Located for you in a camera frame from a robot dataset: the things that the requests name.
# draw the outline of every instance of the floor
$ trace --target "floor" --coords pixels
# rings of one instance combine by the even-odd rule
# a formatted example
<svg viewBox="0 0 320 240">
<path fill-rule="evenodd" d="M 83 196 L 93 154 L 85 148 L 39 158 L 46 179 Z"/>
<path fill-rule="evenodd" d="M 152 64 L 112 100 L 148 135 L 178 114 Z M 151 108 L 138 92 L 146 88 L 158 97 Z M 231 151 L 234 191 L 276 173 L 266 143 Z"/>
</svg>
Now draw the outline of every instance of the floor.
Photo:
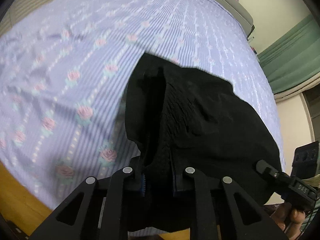
<svg viewBox="0 0 320 240">
<path fill-rule="evenodd" d="M 31 195 L 0 162 L 0 212 L 27 235 L 42 223 L 51 210 Z M 161 235 L 164 240 L 189 240 L 189 230 Z"/>
</svg>

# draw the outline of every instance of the hand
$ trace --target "hand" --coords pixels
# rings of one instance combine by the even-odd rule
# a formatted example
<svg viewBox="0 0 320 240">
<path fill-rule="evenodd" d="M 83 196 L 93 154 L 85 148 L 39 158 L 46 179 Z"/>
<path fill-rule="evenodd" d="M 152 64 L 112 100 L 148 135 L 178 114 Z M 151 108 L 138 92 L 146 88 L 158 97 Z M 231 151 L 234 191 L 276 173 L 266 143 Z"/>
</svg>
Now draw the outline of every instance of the hand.
<svg viewBox="0 0 320 240">
<path fill-rule="evenodd" d="M 292 225 L 287 230 L 286 235 L 289 240 L 295 240 L 300 235 L 300 228 L 306 218 L 306 215 L 303 211 L 298 211 L 296 209 L 293 209 L 289 214 L 290 210 L 291 204 L 285 202 L 277 208 L 277 210 L 271 215 L 271 218 L 276 222 L 281 230 L 284 231 L 284 220 L 289 215 Z"/>
</svg>

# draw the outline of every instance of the black cloth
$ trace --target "black cloth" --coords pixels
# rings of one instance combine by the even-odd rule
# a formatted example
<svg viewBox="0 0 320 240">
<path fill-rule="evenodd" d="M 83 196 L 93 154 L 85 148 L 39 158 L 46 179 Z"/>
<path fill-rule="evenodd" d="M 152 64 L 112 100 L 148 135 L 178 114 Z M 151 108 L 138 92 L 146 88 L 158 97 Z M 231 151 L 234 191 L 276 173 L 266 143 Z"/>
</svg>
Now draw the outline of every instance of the black cloth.
<svg viewBox="0 0 320 240">
<path fill-rule="evenodd" d="M 232 85 L 196 68 L 144 54 L 129 79 L 125 128 L 153 190 L 170 191 L 170 153 L 207 176 L 233 178 L 261 206 L 274 188 L 254 169 L 281 170 L 279 150 L 256 111 Z"/>
</svg>

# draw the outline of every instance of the silver screw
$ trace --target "silver screw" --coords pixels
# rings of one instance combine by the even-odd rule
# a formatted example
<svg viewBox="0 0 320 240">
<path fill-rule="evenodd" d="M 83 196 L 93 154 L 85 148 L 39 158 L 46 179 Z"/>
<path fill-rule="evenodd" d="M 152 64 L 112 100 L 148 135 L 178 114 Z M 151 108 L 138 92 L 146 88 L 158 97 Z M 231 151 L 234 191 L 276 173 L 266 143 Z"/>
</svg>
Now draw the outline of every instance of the silver screw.
<svg viewBox="0 0 320 240">
<path fill-rule="evenodd" d="M 89 178 L 87 178 L 86 180 L 85 180 L 85 182 L 87 183 L 87 184 L 92 184 L 92 183 L 94 183 L 96 181 L 96 179 L 94 178 L 94 177 L 89 177 Z"/>
<path fill-rule="evenodd" d="M 131 167 L 125 167 L 125 168 L 122 169 L 122 171 L 124 173 L 131 173 L 132 172 L 132 168 Z"/>
<path fill-rule="evenodd" d="M 195 173 L 195 169 L 194 168 L 192 168 L 192 167 L 187 167 L 186 168 L 186 173 L 189 173 L 189 174 L 192 174 L 192 173 Z"/>
<path fill-rule="evenodd" d="M 223 177 L 222 181 L 224 183 L 230 184 L 232 182 L 232 179 L 230 177 Z"/>
</svg>

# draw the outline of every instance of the wall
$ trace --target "wall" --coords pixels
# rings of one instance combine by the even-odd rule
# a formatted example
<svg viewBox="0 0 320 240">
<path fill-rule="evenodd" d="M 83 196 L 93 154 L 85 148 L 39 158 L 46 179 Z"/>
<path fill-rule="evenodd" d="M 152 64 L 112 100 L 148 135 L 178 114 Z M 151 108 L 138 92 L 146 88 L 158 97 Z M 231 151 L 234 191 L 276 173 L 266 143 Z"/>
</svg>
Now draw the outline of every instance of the wall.
<svg viewBox="0 0 320 240">
<path fill-rule="evenodd" d="M 302 93 L 277 103 L 287 174 L 291 173 L 294 151 L 297 147 L 314 141 L 309 111 Z M 268 203 L 281 203 L 274 194 Z"/>
<path fill-rule="evenodd" d="M 250 43 L 259 54 L 310 14 L 302 0 L 240 0 L 255 30 Z"/>
</svg>

